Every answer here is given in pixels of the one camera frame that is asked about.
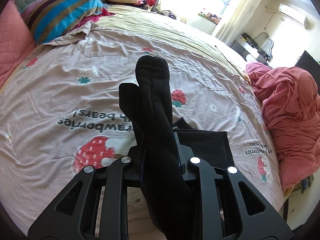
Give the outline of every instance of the striped blanket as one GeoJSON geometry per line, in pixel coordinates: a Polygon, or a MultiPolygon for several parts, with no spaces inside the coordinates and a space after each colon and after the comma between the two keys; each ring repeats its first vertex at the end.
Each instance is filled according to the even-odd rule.
{"type": "Polygon", "coordinates": [[[40,45],[67,34],[84,17],[101,12],[101,0],[36,0],[20,13],[40,45]]]}

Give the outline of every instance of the white curtain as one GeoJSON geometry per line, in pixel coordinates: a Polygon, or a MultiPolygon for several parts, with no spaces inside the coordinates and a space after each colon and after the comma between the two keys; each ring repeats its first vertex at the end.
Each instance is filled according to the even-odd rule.
{"type": "Polygon", "coordinates": [[[222,19],[211,34],[228,46],[231,46],[250,20],[261,0],[231,1],[222,19]]]}

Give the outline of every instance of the red strawberry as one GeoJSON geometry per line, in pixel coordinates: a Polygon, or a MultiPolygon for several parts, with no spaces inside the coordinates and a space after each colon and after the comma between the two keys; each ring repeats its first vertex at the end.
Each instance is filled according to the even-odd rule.
{"type": "Polygon", "coordinates": [[[179,101],[183,105],[186,103],[186,95],[180,89],[176,89],[171,93],[171,99],[173,101],[179,101]]]}
{"type": "Polygon", "coordinates": [[[266,167],[265,163],[262,161],[262,157],[259,156],[258,158],[258,171],[259,171],[259,174],[262,175],[262,174],[267,174],[267,172],[264,170],[264,167],[266,167]]]}
{"type": "Polygon", "coordinates": [[[34,63],[36,63],[37,60],[38,60],[38,58],[35,57],[33,60],[31,60],[31,61],[27,64],[27,67],[32,66],[34,63]]]}
{"type": "Polygon", "coordinates": [[[152,52],[152,49],[150,49],[150,48],[143,48],[141,51],[148,51],[148,52],[152,52]]]}
{"type": "Polygon", "coordinates": [[[87,165],[92,165],[97,169],[110,165],[118,156],[115,155],[113,147],[106,148],[107,140],[108,137],[97,136],[84,144],[77,151],[73,161],[74,173],[78,173],[87,165]]]}

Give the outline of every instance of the black monitor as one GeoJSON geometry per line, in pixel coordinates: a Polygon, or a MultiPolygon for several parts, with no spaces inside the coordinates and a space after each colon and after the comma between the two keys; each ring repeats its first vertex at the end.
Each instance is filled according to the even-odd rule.
{"type": "Polygon", "coordinates": [[[304,51],[296,66],[307,70],[313,76],[320,95],[320,64],[308,52],[304,51]]]}

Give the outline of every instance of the strawberry print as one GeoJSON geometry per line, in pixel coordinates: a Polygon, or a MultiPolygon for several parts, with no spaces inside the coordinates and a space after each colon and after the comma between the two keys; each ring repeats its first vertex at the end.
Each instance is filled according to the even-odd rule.
{"type": "Polygon", "coordinates": [[[87,165],[92,165],[97,169],[108,166],[121,157],[115,154],[114,147],[106,147],[107,140],[106,136],[97,136],[84,144],[76,153],[73,162],[74,173],[77,174],[87,165]]]}
{"type": "Polygon", "coordinates": [[[34,63],[36,63],[36,61],[38,60],[37,57],[35,57],[33,60],[31,60],[23,69],[26,69],[30,66],[32,66],[34,63]]]}
{"type": "Polygon", "coordinates": [[[259,156],[259,158],[258,158],[258,172],[261,176],[261,180],[263,182],[267,182],[267,172],[264,170],[264,167],[266,167],[266,165],[263,162],[262,157],[259,156]]]}
{"type": "Polygon", "coordinates": [[[149,54],[150,52],[152,52],[152,49],[150,49],[150,48],[142,48],[141,51],[143,51],[144,54],[149,54]]]}
{"type": "Polygon", "coordinates": [[[176,89],[171,93],[171,99],[175,107],[182,107],[186,103],[186,95],[180,89],[176,89]]]}

